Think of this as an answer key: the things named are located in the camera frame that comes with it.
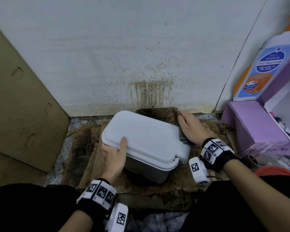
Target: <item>cardboard box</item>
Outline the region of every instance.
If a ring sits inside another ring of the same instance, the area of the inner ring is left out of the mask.
[[[290,155],[290,62],[258,100],[228,102],[221,122],[236,129],[240,158]]]

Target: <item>dirt stain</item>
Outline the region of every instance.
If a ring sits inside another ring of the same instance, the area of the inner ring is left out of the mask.
[[[130,84],[131,99],[133,100],[132,94],[135,93],[137,107],[141,109],[170,106],[173,100],[172,86],[173,81],[166,79],[133,82]]]

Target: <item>orange bucket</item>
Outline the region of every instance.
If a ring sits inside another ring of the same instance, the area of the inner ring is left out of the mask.
[[[265,166],[257,169],[255,171],[257,176],[274,176],[274,175],[283,175],[283,176],[290,176],[290,170],[276,167],[276,166]]]

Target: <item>white wall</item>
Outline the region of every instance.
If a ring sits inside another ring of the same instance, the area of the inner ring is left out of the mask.
[[[221,94],[216,111],[222,111],[233,98],[233,88],[262,47],[263,42],[283,33],[290,23],[290,0],[267,0],[240,52],[234,68]]]
[[[0,29],[69,116],[211,112],[264,2],[0,0]]]

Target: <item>white lid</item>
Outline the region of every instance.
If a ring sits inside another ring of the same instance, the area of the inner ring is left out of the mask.
[[[129,111],[118,112],[102,133],[102,141],[119,148],[120,140],[128,140],[128,156],[167,170],[187,163],[190,146],[179,140],[177,126]]]

